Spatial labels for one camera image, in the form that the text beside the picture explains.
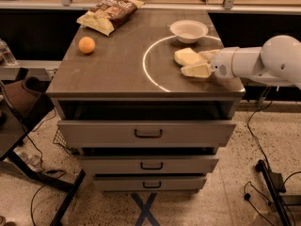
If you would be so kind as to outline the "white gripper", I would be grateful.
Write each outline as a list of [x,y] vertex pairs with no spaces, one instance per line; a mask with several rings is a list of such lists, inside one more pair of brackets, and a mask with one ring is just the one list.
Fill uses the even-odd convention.
[[[219,49],[200,51],[199,54],[203,56],[208,63],[211,62],[216,77],[231,79],[235,77],[232,71],[232,61],[237,50],[238,47],[228,47],[220,51]],[[212,69],[208,63],[183,66],[181,72],[184,76],[209,78],[212,75]]]

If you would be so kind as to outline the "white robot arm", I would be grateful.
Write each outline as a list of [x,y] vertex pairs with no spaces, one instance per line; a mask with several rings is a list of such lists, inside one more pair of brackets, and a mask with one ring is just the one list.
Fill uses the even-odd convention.
[[301,89],[301,42],[280,35],[262,47],[228,47],[208,60],[181,67],[184,76],[209,78],[246,78],[267,86],[296,86]]

